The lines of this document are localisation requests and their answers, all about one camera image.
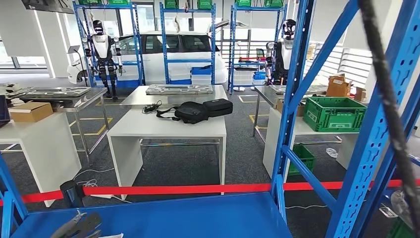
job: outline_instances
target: stainless steel table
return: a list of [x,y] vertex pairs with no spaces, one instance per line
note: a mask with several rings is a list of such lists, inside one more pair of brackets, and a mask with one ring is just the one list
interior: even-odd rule
[[162,108],[179,106],[184,102],[192,101],[203,103],[214,99],[227,99],[222,85],[214,85],[212,94],[173,94],[173,95],[147,95],[148,86],[139,86],[134,90],[120,105],[127,108],[142,109],[146,105],[151,105],[162,101]]
[[[77,128],[79,130],[80,138],[82,139],[82,144],[83,144],[83,150],[78,149],[77,151],[78,152],[85,152],[86,159],[87,159],[89,165],[92,164],[92,162],[90,160],[90,155],[96,149],[98,144],[102,141],[102,139],[105,137],[106,133],[109,130],[108,119],[107,119],[106,109],[105,109],[105,102],[104,102],[104,94],[105,93],[106,93],[106,88],[92,88],[89,92],[81,95],[80,97],[33,98],[34,101],[51,102],[52,110],[55,113],[74,113],[74,116],[76,118]],[[80,124],[79,112],[81,110],[85,109],[90,104],[92,104],[97,99],[101,99],[106,130],[99,136],[98,140],[95,142],[95,144],[92,146],[92,148],[88,149],[88,146],[86,144],[85,134],[84,134],[84,132],[82,130],[82,127],[81,127],[81,124]],[[22,152],[22,150],[11,150],[14,146],[16,146],[16,144],[10,145],[9,147],[7,147],[6,149],[4,149],[0,152],[2,152],[2,153]]]
[[[184,102],[203,103],[215,99],[227,99],[225,90],[222,85],[213,85],[212,94],[171,94],[171,95],[147,95],[146,90],[149,86],[137,87],[122,103],[121,106],[127,109],[143,109],[146,105],[162,102],[160,109],[179,106]],[[195,142],[195,143],[142,143],[142,147],[150,146],[197,146],[197,145],[219,145],[219,142]]]
[[[254,137],[255,132],[257,132],[258,135],[263,140],[263,142],[265,143],[265,139],[257,127],[258,112],[260,110],[261,98],[263,98],[264,101],[266,101],[270,105],[270,107],[274,107],[274,105],[277,103],[277,100],[284,99],[284,95],[276,94],[275,91],[269,86],[255,86],[255,91],[257,92],[258,95],[257,95],[257,107],[255,109],[255,120],[254,120],[254,128],[252,131],[252,136]],[[296,143],[297,144],[340,144],[342,141],[341,138],[339,136],[335,136],[335,138],[337,138],[338,141],[308,141],[308,142],[296,142]]]

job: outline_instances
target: black bag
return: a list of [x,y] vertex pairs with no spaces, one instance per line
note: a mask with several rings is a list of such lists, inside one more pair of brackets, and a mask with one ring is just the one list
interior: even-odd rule
[[[174,117],[162,117],[162,114],[175,109]],[[209,115],[206,107],[203,104],[195,102],[185,102],[179,107],[172,107],[165,111],[157,110],[156,117],[158,118],[170,118],[172,120],[182,120],[184,123],[196,124],[203,120],[208,120]]]
[[223,98],[204,102],[203,105],[210,118],[231,114],[233,111],[233,103]]

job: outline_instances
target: green plastic crate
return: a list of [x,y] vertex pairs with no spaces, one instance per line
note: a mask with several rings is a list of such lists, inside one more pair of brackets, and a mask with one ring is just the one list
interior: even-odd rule
[[[315,164],[315,156],[302,144],[296,144],[293,146],[293,152],[301,159],[301,161],[308,167],[308,169],[312,172],[314,170]],[[299,170],[290,163],[289,165],[289,173],[287,176],[293,175],[300,175]]]
[[108,4],[129,4],[130,0],[108,0]]
[[264,0],[264,6],[282,7],[283,6],[283,0]]
[[397,218],[386,238],[414,238],[414,233],[401,218]]
[[80,5],[98,5],[102,4],[101,0],[79,0]]
[[251,6],[251,0],[235,0],[237,6]]
[[179,0],[165,0],[165,8],[179,8]]
[[303,120],[319,132],[358,132],[366,106],[346,97],[308,97]]
[[211,9],[212,5],[213,5],[212,0],[197,0],[198,9]]

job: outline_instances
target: red barrier tape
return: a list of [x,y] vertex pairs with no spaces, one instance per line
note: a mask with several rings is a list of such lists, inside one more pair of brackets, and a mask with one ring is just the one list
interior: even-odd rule
[[[341,189],[343,182],[321,182],[329,190]],[[391,180],[388,187],[399,187],[401,180]],[[269,191],[269,183],[227,184],[227,185],[192,185],[192,186],[133,186],[133,187],[83,187],[86,195],[99,194],[127,194],[127,195],[157,195],[157,194],[191,194],[191,193],[220,193],[220,192],[264,192]],[[287,182],[283,185],[285,191],[313,190],[308,182]],[[46,200],[62,199],[61,191],[38,192],[22,196],[24,203],[42,202]]]

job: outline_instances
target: black cable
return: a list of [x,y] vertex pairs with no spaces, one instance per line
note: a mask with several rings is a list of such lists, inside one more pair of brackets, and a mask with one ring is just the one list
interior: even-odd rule
[[143,107],[142,113],[143,114],[150,114],[150,113],[156,112],[161,105],[162,105],[161,100],[159,100],[156,103],[153,103],[151,105],[147,105],[147,106]]
[[372,52],[372,64],[375,69],[377,85],[382,100],[385,118],[388,122],[389,141],[395,153],[398,168],[402,171],[401,179],[406,201],[410,208],[414,234],[420,238],[420,202],[416,194],[416,183],[412,162],[408,157],[403,125],[397,111],[397,100],[391,82],[388,64],[383,52],[377,18],[371,0],[358,0],[365,26],[367,44]]

